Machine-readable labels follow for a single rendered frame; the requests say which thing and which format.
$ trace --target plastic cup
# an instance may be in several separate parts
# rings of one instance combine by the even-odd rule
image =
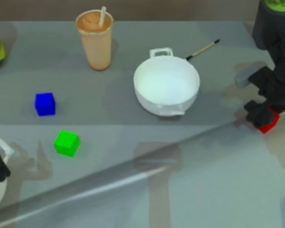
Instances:
[[[111,25],[101,32],[88,32],[78,27],[78,20],[85,14],[101,12],[101,10],[89,10],[80,14],[75,20],[75,26],[81,36],[82,45],[85,50],[87,61],[94,70],[105,70],[111,64],[112,27],[114,19],[111,14],[106,15],[111,19]]]

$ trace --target gray plastic part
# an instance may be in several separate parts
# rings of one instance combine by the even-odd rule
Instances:
[[[264,0],[260,0],[252,32],[256,46],[266,50],[266,44],[275,42],[279,31],[283,30],[285,31],[285,12],[274,11],[264,3]]]
[[[234,78],[236,87],[240,89],[245,88],[247,85],[250,84],[248,80],[250,76],[252,76],[255,72],[257,72],[259,69],[263,67],[265,67],[265,64],[262,65],[260,63],[254,63],[245,70],[238,73]]]

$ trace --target iced coffee cup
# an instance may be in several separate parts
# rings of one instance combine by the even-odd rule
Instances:
[[[110,66],[113,22],[111,14],[104,9],[86,11],[75,21],[87,61],[94,70],[105,70]]]

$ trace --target white straw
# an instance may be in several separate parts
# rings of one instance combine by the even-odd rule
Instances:
[[[100,15],[100,20],[99,20],[99,26],[102,27],[104,25],[104,21],[105,21],[105,12],[106,12],[106,7],[103,6],[101,8],[101,15]]]

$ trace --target paintbrush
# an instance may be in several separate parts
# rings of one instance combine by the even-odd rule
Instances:
[[[193,57],[199,55],[200,53],[202,53],[202,52],[204,52],[204,51],[206,51],[206,50],[208,50],[210,47],[212,47],[213,45],[215,45],[215,44],[217,44],[217,43],[219,43],[219,42],[220,42],[220,39],[217,39],[216,41],[214,41],[214,42],[212,42],[211,44],[205,46],[204,48],[202,48],[202,49],[199,50],[198,52],[194,53],[193,55],[188,56],[188,57],[186,58],[186,60],[189,61],[189,60],[192,59]]]

